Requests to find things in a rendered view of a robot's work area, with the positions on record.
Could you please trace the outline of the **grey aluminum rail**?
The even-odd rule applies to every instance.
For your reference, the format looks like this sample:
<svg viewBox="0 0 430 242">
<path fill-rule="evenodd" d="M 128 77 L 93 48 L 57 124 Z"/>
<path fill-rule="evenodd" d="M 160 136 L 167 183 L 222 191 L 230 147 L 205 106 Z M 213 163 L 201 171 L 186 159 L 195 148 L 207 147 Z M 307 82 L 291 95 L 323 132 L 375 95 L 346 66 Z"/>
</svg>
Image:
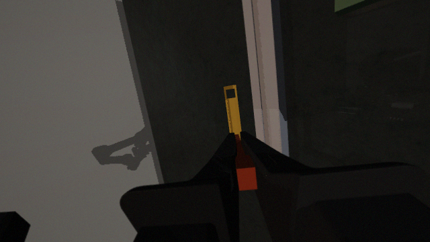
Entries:
<svg viewBox="0 0 430 242">
<path fill-rule="evenodd" d="M 280 0 L 242 0 L 256 137 L 290 157 Z"/>
</svg>

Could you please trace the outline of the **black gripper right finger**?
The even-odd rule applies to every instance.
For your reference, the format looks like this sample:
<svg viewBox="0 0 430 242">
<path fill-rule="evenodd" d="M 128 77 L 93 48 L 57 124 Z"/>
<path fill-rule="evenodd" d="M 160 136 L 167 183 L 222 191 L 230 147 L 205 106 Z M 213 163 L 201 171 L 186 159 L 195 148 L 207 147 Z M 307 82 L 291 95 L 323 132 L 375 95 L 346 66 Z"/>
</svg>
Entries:
<svg viewBox="0 0 430 242">
<path fill-rule="evenodd" d="M 245 155 L 255 166 L 255 193 L 272 242 L 304 242 L 316 201 L 399 193 L 417 197 L 427 179 L 422 168 L 410 163 L 311 168 L 246 131 L 240 136 Z"/>
</svg>

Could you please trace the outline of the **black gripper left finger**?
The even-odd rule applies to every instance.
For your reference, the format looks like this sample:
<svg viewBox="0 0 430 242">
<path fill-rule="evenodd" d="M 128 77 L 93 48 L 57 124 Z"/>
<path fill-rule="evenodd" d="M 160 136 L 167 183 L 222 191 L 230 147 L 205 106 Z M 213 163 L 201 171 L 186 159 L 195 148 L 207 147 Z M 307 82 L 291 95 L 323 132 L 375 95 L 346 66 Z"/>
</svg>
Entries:
<svg viewBox="0 0 430 242">
<path fill-rule="evenodd" d="M 136 232 L 143 226 L 212 223 L 220 242 L 240 242 L 236 147 L 231 132 L 191 180 L 128 190 L 120 208 Z"/>
</svg>

